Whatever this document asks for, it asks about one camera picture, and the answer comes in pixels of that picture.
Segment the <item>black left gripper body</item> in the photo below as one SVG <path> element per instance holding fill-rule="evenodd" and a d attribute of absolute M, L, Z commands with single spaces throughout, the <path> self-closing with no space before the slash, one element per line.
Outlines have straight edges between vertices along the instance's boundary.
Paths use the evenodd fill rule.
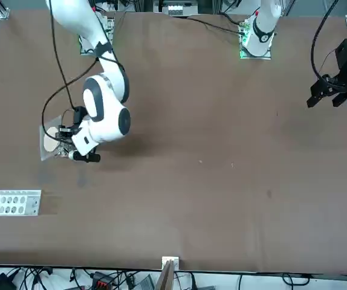
<path fill-rule="evenodd" d="M 347 39 L 343 40 L 335 49 L 335 55 L 339 72 L 333 77 L 329 75 L 322 76 L 331 85 L 324 84 L 320 81 L 320 94 L 347 92 Z"/>

